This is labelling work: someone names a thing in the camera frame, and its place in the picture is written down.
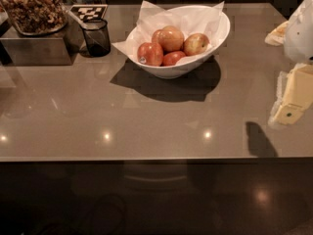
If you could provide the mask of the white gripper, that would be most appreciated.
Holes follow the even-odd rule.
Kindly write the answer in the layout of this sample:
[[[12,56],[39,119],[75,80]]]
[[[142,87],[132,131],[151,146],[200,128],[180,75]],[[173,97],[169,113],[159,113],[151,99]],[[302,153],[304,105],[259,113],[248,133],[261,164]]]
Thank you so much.
[[[284,44],[285,54],[292,61],[312,63],[313,0],[303,0],[289,21],[267,34],[265,43],[272,46]],[[296,64],[289,72],[281,71],[276,97],[268,120],[271,127],[292,125],[300,120],[313,104],[313,66]]]

